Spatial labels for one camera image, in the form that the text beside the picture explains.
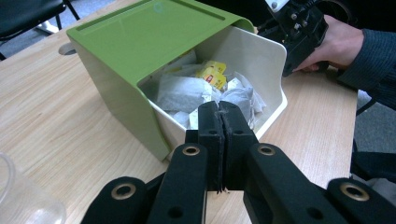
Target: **black cable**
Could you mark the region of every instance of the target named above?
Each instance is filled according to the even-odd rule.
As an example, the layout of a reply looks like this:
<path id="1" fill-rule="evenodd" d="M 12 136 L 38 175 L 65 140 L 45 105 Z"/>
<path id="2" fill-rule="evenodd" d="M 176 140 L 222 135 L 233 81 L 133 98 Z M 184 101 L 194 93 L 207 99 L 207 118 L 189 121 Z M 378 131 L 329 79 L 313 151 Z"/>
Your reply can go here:
<path id="1" fill-rule="evenodd" d="M 364 111 L 366 111 L 368 108 L 370 108 L 372 105 L 374 105 L 376 103 L 376 100 L 374 98 L 372 98 L 367 104 L 363 105 L 361 108 L 359 108 L 356 111 L 356 117 L 358 115 L 360 115 L 361 113 L 363 113 Z"/>

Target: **human hand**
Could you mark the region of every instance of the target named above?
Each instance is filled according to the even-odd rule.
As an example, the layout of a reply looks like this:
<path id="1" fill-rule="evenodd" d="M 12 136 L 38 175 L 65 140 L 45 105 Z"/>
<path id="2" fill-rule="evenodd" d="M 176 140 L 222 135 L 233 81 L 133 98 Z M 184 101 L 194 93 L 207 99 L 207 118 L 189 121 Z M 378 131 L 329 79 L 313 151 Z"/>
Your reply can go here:
<path id="1" fill-rule="evenodd" d="M 331 66 L 347 69 L 355 60 L 363 43 L 363 31 L 331 16 L 324 16 L 329 28 L 321 45 L 315 48 L 293 71 L 318 71 L 318 62 L 328 61 Z"/>

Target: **metal bolt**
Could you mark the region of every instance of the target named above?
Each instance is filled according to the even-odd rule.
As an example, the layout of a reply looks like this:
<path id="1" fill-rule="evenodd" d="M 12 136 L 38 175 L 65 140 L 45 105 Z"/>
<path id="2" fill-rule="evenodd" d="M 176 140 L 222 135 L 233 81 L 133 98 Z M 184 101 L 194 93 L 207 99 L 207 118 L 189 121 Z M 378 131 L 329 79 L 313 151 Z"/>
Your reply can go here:
<path id="1" fill-rule="evenodd" d="M 259 147 L 258 151 L 264 156 L 274 156 L 275 151 L 273 148 L 270 147 Z"/>
<path id="2" fill-rule="evenodd" d="M 356 186 L 352 183 L 346 182 L 341 184 L 340 190 L 349 198 L 359 202 L 365 202 L 370 199 L 370 196 L 366 190 L 361 189 L 359 186 Z"/>
<path id="3" fill-rule="evenodd" d="M 277 2 L 273 2 L 273 3 L 271 4 L 271 7 L 272 7 L 272 8 L 277 8 Z"/>
<path id="4" fill-rule="evenodd" d="M 301 25 L 299 23 L 294 24 L 294 30 L 298 30 L 301 28 Z"/>
<path id="5" fill-rule="evenodd" d="M 185 147 L 183 148 L 183 154 L 186 156 L 195 156 L 200 152 L 198 147 Z"/>
<path id="6" fill-rule="evenodd" d="M 111 197 L 115 200 L 125 200 L 130 198 L 136 192 L 136 186 L 132 183 L 118 184 L 111 190 Z"/>

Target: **yellow package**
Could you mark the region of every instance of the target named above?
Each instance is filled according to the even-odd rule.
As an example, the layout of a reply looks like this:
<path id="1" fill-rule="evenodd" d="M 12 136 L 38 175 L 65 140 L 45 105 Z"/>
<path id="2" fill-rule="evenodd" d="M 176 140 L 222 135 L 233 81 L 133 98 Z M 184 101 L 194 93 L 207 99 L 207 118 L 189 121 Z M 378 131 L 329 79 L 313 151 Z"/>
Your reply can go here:
<path id="1" fill-rule="evenodd" d="M 226 77 L 223 75 L 225 68 L 225 63 L 208 61 L 202 71 L 198 72 L 197 77 L 203 78 L 211 86 L 221 90 L 227 82 Z"/>

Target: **wooden desk surface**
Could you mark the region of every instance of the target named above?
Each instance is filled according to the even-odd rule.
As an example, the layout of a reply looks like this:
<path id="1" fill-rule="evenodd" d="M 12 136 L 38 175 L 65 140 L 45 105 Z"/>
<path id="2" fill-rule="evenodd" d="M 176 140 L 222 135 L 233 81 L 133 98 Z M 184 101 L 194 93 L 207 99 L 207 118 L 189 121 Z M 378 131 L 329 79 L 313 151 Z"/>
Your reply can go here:
<path id="1" fill-rule="evenodd" d="M 133 0 L 117 1 L 89 21 Z M 0 62 L 0 146 L 16 166 L 61 200 L 78 223 L 102 187 L 123 176 L 147 182 L 166 170 L 107 110 L 65 31 Z M 262 142 L 282 148 L 315 184 L 346 177 L 357 93 L 334 75 L 283 79 L 288 107 Z M 208 194 L 206 223 L 249 223 L 242 192 Z"/>

